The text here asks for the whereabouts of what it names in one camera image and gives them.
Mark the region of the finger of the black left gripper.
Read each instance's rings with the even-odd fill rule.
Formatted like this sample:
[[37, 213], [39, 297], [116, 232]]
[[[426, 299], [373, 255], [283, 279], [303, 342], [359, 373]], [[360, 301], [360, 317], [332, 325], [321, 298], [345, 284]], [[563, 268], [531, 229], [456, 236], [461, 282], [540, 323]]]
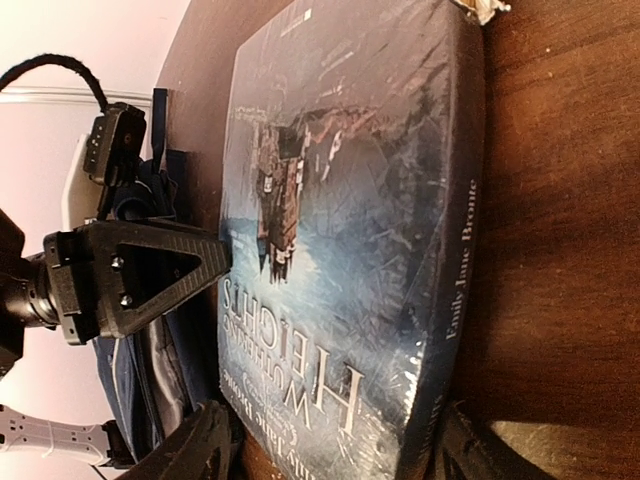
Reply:
[[94, 221], [43, 242], [65, 340], [124, 338], [174, 310], [231, 269], [226, 243], [163, 219]]

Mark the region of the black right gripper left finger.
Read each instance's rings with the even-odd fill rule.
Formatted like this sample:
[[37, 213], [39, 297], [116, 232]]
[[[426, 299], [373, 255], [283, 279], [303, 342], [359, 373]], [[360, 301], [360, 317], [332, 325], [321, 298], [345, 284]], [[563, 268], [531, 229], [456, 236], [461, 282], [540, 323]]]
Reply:
[[207, 401], [157, 449], [119, 479], [227, 479], [231, 450], [228, 411], [217, 401]]

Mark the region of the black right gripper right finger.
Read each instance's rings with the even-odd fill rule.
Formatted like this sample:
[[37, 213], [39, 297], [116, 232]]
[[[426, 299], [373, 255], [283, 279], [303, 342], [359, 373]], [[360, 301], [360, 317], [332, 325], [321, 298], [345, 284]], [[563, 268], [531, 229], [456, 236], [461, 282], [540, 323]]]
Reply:
[[460, 402], [447, 405], [436, 439], [435, 479], [553, 479], [488, 426], [467, 416]]

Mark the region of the navy blue backpack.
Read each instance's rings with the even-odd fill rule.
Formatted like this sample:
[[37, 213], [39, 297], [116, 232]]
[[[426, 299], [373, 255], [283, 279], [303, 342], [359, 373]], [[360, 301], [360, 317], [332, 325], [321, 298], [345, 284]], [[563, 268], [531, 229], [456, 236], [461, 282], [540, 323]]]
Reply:
[[[167, 90], [155, 89], [152, 157], [140, 162], [133, 185], [117, 191], [113, 214], [118, 220], [186, 219], [171, 178], [183, 175], [186, 155], [165, 147], [167, 107]], [[135, 461], [156, 449], [200, 404], [219, 397], [217, 354], [206, 344], [213, 332], [203, 305], [192, 298], [124, 339], [93, 340], [103, 389]]]

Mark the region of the dark Wuthering Heights book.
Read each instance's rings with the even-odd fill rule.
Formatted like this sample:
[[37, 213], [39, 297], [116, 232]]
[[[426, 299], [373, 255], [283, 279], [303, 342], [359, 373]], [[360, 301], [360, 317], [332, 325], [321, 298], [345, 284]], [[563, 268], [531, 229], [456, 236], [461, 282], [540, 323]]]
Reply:
[[451, 1], [296, 1], [237, 51], [220, 387], [288, 479], [419, 479], [446, 402], [484, 152]]

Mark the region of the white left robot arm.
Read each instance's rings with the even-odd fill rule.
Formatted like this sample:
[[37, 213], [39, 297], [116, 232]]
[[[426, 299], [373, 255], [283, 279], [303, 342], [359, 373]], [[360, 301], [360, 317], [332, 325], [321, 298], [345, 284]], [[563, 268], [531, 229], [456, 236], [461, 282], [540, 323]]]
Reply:
[[113, 418], [73, 425], [1, 410], [3, 452], [67, 456], [127, 479], [223, 479], [237, 444], [229, 410], [207, 389], [200, 325], [190, 301], [226, 275], [228, 246], [178, 223], [162, 167], [167, 94], [154, 117], [110, 102], [79, 60], [41, 54], [3, 74], [73, 71], [100, 109], [68, 178], [65, 228], [23, 255], [25, 237], [1, 219], [1, 370], [22, 358], [30, 328], [92, 345]]

